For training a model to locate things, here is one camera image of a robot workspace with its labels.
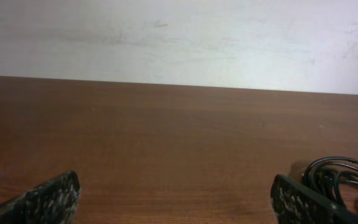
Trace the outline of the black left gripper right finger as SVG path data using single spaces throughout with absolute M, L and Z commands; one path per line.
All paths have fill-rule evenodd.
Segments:
M 278 224 L 358 224 L 358 215 L 301 183 L 275 176 L 270 202 Z

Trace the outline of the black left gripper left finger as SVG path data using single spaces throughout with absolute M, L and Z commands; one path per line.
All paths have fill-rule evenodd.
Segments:
M 80 192 L 77 173 L 66 171 L 0 204 L 0 223 L 71 223 Z

